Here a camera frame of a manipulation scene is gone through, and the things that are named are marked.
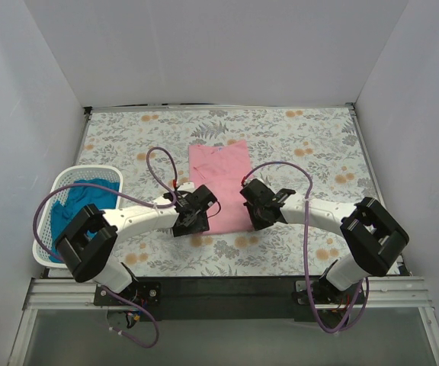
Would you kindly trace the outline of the pink t shirt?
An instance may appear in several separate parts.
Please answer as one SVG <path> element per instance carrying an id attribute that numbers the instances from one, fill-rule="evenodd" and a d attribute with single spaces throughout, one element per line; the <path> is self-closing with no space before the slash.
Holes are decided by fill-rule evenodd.
<path id="1" fill-rule="evenodd" d="M 245 232 L 252 229 L 244 198 L 242 179 L 252 170 L 247 143 L 240 140 L 228 146 L 188 147 L 189 179 L 206 185 L 221 205 L 209 218 L 208 235 Z"/>

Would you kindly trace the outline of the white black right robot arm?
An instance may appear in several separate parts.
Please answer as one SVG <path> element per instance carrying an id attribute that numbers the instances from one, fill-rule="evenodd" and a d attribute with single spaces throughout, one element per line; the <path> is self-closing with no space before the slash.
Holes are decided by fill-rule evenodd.
<path id="1" fill-rule="evenodd" d="M 357 283 L 386 276 L 409 243 L 407 232 L 373 197 L 355 204 L 307 200 L 292 189 L 275 193 L 256 178 L 244 183 L 240 194 L 256 231 L 275 223 L 303 224 L 344 238 L 350 253 L 335 260 L 310 285 L 316 303 L 354 298 Z"/>

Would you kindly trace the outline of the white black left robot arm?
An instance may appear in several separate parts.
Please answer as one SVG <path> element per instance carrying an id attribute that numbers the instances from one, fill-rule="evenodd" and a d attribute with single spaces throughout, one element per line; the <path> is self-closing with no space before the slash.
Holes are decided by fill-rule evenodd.
<path id="1" fill-rule="evenodd" d="M 206 232 L 207 211 L 217 203 L 213 192 L 201 185 L 163 194 L 151 207 L 100 210 L 89 204 L 60 233 L 55 248 L 76 282 L 93 281 L 128 305 L 137 298 L 138 287 L 131 270 L 112 257 L 114 246 L 155 230 L 171 230 L 174 237 Z"/>

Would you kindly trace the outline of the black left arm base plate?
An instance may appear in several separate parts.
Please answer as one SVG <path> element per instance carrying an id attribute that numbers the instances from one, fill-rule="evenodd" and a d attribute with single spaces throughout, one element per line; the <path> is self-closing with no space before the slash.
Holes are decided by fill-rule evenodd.
<path id="1" fill-rule="evenodd" d="M 134 281 L 118 295 L 140 306 L 155 306 L 160 303 L 162 285 L 158 281 Z M 108 307 L 125 305 L 125 303 L 109 295 L 99 286 L 96 287 L 93 304 Z"/>

